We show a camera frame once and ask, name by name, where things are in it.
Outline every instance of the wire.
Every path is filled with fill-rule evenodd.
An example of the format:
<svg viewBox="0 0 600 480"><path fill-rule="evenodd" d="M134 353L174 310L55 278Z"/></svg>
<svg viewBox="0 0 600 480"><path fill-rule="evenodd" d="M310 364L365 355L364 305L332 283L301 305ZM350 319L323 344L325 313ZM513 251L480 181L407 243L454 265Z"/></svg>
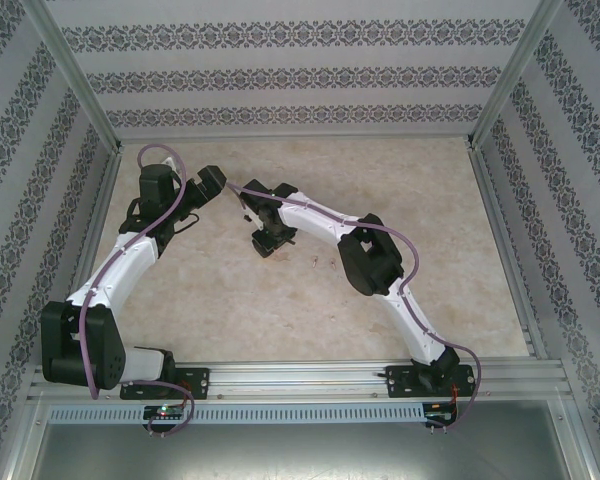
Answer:
<svg viewBox="0 0 600 480"><path fill-rule="evenodd" d="M268 198L271 199L271 197L275 197L275 195L273 194L266 194L266 193L261 193L261 192L256 192L255 190L250 190L248 188L243 188L243 187L239 187L238 185L234 184L234 183L230 183L227 182L227 187L229 187L229 189L231 191L233 191L233 193L235 193L236 195L238 195L237 192L244 192L248 195L253 195L255 197L261 197L261 198ZM324 210L316 205L313 205L311 203L305 203L305 202L301 202L299 200L293 200L291 198L284 198L284 197L275 197L275 200L281 203L287 203L290 205L296 205L296 206L300 206L303 208L308 208L310 210L313 210L315 212L320 213L321 215L324 215L325 217L334 220L338 223L343 223L344 225L347 226L351 226L351 227L360 227L360 228L368 228L368 229L373 229L373 230L379 230L381 232L386 232L389 233L395 237L398 237L400 240L402 240L407 247L409 247L409 250L411 251L411 254L413 255L413 268L411 270L411 272L409 273L409 275L407 275L407 277L403 280L403 282L400 284L400 287L398 288L398 292L400 294L400 297L402 297L402 301L404 302L405 307L407 307L407 310L409 311L409 313L411 314L411 316L413 317L413 320L416 322L416 325L418 325L418 327L427 335L429 335L429 337L431 337L432 339L434 339L436 342L441 343L442 345L446 346L446 347L451 347L451 348L455 348L457 350L462 350L463 352L468 353L473 360L476 363L476 383L475 383L475 388L473 390L473 393L471 395L471 398L469 399L469 403L467 404L467 408L465 409L464 413L452 424L448 427L449 430L455 428L458 425L458 422L464 418L467 413L469 412L469 410L471 409L471 407L473 406L475 399L478 395L478 391L480 390L480 384L482 382L482 364L480 363L480 359L478 358L478 356L473 352L473 350L464 347L462 345L458 345L457 343L452 343L449 342L443 338L440 338L438 335L436 335L435 333L432 333L418 318L418 316L416 315L416 312L414 312L413 307L411 306L411 304L409 303L409 300L407 299L407 296L404 293L404 289L407 287L407 285L409 284L409 282L413 279L413 277L416 276L416 273L418 273L418 269L420 268L420 256L418 255L418 251L416 250L415 245L411 242L411 240L409 240L406 236L404 236L402 233L398 232L397 230L394 230L393 228L389 228L386 227L384 225L376 225L374 223L364 223L364 222L357 222L354 220L342 220L342 218L332 214L331 212ZM243 208L244 208L244 202L242 201L242 199L240 199L240 203L242 204Z"/></svg>
<svg viewBox="0 0 600 480"><path fill-rule="evenodd" d="M178 390L179 392L182 392L185 395L185 400L182 404L182 408L185 407L187 399L189 399L191 401L191 408L189 409L189 413L187 414L187 417L184 419L184 421L180 422L178 425L176 425L175 427L173 427L171 430L169 430L167 432L156 432L155 430L152 430L151 426L153 425L153 422L160 417L158 415L154 415L153 417L151 417L149 419L149 423L147 424L147 430L149 431L149 435L153 436L153 434L157 434L161 438L168 437L169 435L173 435L174 433L177 433L180 430L182 430L193 419L193 412L195 410L196 404L195 404L195 400L193 399L193 394L186 388L181 387L180 385L176 385L174 383L161 382L159 380L136 380L134 382L129 383L129 385L132 385L132 384L133 385L145 385L148 387L167 387L167 388L172 388L174 390Z"/></svg>
<svg viewBox="0 0 600 480"><path fill-rule="evenodd" d="M169 152L173 156L173 158L176 160L178 166L180 167L180 171L182 172L182 178L181 178L182 184L185 185L187 182L187 172L186 172L186 168L184 166L184 162L180 158L180 155L178 155L178 152L176 152L174 149L172 149L171 147L169 147L167 145L163 145L160 143L152 143L152 144L145 145L144 147L142 147L140 149L140 151L138 152L138 165L140 166L140 168L142 168L142 156L144 155L144 153L147 150L149 150L151 148L162 148L162 149L166 150L167 152ZM91 398L94 400L96 400L98 398L99 390L96 387L96 383L93 378L93 367L91 366L91 359L89 358L89 349L87 346L87 337L85 334L87 310L89 308L89 304L91 303L91 299L95 296L98 286L100 285L100 282L102 281L103 277L106 275L106 273L109 271L109 269L113 266L113 264L116 262L116 260L118 258L120 258L120 256L124 255L124 253L131 246L133 246L134 243L136 243L138 240L140 240L144 235L146 235L149 231L151 231L156 226L158 226L161 222L163 222L166 218L168 218L169 215L171 215L171 213L173 213L173 211L176 209L176 207L178 206L178 204L184 197L184 190L185 190L184 188L180 188L175 201L162 216L160 216L158 219L156 219L153 223L151 223L149 226L147 226L140 233L135 235L131 240L129 240L127 243L125 243L122 248L120 248L113 255L111 255L111 257L105 262L105 264L102 266L100 271L97 273L96 278L93 280L93 284L90 285L87 295L85 296L84 302L82 303L82 307L80 308L80 317L78 320L78 334L79 334L79 338L80 338L80 353L82 354L82 363L84 365L85 376L87 377L87 386L89 387L89 392L91 393Z"/></svg>
<svg viewBox="0 0 600 480"><path fill-rule="evenodd" d="M173 232L174 235L182 233L185 230L189 230L191 227L193 227L196 223L198 223L200 221L200 217L197 214L195 214L195 213L190 213L189 215L187 215L187 218L189 218L189 217L196 217L196 219L194 221L192 221L186 227L182 227L180 230L176 230L175 232Z"/></svg>

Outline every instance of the robotic arm link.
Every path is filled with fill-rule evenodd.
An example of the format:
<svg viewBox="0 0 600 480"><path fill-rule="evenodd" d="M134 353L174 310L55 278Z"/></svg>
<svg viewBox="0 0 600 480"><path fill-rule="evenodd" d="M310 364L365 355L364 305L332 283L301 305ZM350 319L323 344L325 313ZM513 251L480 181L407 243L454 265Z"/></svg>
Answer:
<svg viewBox="0 0 600 480"><path fill-rule="evenodd" d="M91 292L85 335L95 387L110 390L119 383L135 380L173 382L175 361L172 353L124 346L115 318L142 274L157 261L173 238L174 225L215 198L226 182L216 166L207 166L198 175L200 183L189 180L181 185L179 177L167 165L142 167L140 197L131 202L127 218L120 226L116 244L107 259L65 302L49 302L42 310L42 370L45 379L87 386L78 339L78 318ZM180 183L178 189L174 188L174 181ZM182 198L171 214L127 247L131 239L173 206L181 189L184 189ZM94 289L94 280L114 255L119 255L114 268L105 271Z"/></svg>
<svg viewBox="0 0 600 480"><path fill-rule="evenodd" d="M430 392L446 384L460 360L453 347L440 342L440 335L426 318L406 283L413 278L419 263L404 279L402 256L380 218L368 214L363 218L345 215L307 197L297 188L281 184L267 189L257 180L238 187L228 186L239 194L245 218L258 230L252 234L256 251L264 258L285 243L293 243L297 230L312 234L336 247L349 283L358 292L373 296L390 313L402 334L420 383Z"/></svg>

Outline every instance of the beige marble floor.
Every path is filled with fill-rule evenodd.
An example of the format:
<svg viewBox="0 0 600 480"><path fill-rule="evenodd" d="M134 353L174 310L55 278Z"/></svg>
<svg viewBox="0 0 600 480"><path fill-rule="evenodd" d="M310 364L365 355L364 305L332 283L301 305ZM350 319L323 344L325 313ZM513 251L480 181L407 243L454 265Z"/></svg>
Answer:
<svg viewBox="0 0 600 480"><path fill-rule="evenodd" d="M442 335L481 356L527 355L460 138L171 146L190 174L215 164L238 184L287 182L344 213L377 214L418 247L412 289ZM139 149L125 149L98 263L138 195ZM155 151L146 161L164 157ZM260 258L254 226L226 189L198 213L200 223L176 236L129 297L117 319L125 343L168 348L179 361L408 357L382 305L349 285L335 249L300 232L295 246Z"/></svg>

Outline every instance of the perforated metal strip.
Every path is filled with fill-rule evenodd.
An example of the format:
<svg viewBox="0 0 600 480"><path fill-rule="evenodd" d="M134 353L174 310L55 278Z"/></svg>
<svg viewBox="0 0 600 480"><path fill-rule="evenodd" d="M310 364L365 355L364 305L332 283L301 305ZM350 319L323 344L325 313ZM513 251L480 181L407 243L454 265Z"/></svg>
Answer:
<svg viewBox="0 0 600 480"><path fill-rule="evenodd" d="M124 425L142 423L142 405L71 405L53 407L50 424ZM198 424L284 423L396 423L422 422L421 403L341 405L198 405L193 422ZM180 420L156 420L156 424Z"/></svg>

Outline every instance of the enclosure wall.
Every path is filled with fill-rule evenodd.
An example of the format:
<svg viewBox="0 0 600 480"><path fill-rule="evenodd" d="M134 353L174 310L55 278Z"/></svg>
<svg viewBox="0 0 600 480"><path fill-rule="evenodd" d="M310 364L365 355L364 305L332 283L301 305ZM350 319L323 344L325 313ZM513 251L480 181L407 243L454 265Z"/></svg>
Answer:
<svg viewBox="0 0 600 480"><path fill-rule="evenodd" d="M600 1L560 7L481 150L543 341L600 455Z"/></svg>
<svg viewBox="0 0 600 480"><path fill-rule="evenodd" d="M537 0L55 0L118 136L468 134Z"/></svg>
<svg viewBox="0 0 600 480"><path fill-rule="evenodd" d="M40 361L40 310L69 292L109 154L22 5L0 0L0 450Z"/></svg>

